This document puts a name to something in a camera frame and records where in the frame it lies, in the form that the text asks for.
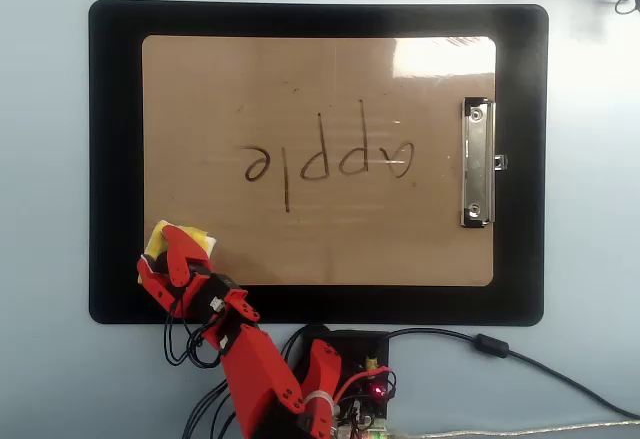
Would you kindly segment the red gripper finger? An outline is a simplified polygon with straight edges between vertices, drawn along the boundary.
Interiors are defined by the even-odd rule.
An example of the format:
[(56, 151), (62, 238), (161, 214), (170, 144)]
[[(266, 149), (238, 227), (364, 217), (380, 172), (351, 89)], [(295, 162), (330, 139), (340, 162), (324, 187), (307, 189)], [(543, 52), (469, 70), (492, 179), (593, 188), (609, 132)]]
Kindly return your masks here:
[(180, 303), (183, 288), (175, 286), (170, 279), (166, 257), (141, 257), (137, 263), (139, 283), (172, 317), (182, 317)]
[(162, 235), (168, 243), (167, 266), (170, 282), (175, 287), (186, 287), (191, 281), (190, 266), (212, 270), (209, 256), (187, 232), (177, 226), (166, 225)]

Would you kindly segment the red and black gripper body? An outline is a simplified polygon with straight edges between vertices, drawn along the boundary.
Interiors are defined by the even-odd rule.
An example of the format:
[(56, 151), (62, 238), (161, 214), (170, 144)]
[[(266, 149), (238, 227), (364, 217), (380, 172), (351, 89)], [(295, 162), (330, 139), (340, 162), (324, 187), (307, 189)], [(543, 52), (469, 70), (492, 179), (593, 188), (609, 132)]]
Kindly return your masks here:
[(176, 318), (206, 324), (231, 312), (242, 320), (256, 323), (260, 314), (248, 304), (247, 291), (223, 274), (196, 274), (181, 293), (174, 308)]

